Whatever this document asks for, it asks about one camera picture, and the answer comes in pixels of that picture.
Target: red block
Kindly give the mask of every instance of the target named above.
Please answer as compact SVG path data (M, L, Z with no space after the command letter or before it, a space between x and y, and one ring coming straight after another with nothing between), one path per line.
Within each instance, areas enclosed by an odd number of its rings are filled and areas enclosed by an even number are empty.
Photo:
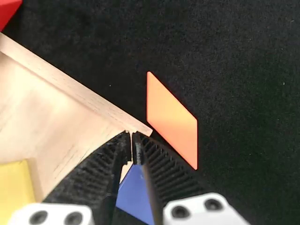
M0 31L15 14L22 0L0 0Z

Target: screw hole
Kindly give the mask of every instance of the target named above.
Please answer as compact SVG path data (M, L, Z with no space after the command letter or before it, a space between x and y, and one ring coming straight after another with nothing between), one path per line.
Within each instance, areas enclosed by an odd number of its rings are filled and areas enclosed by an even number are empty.
M174 218L187 218L189 217L189 211L183 206L175 206L172 209L172 216Z
M209 199L204 204L207 210L211 210L211 211L217 211L223 208L222 204L216 199Z
M72 212L65 218L65 225L79 225L83 220L80 212Z
M45 222L47 219L48 213L46 211L35 212L29 219L29 223L32 225L38 225Z

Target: wood grain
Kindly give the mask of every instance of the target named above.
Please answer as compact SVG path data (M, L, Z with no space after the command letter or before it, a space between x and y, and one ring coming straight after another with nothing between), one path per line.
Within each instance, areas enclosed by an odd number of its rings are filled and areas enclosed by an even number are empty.
M27 158L38 201L123 130L152 132L0 34L0 163ZM123 167L122 178L129 167Z

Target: yellow block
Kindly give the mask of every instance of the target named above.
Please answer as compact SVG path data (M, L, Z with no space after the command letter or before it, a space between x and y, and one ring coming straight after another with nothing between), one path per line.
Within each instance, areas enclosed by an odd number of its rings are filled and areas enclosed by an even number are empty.
M26 160L0 165L0 224L8 223L12 213L35 202Z

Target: light wood piece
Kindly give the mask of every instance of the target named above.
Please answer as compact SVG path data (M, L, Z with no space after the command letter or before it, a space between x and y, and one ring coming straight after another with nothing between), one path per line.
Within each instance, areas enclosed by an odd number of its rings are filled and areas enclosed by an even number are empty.
M0 163L27 158L38 201L123 130L152 132L0 33Z

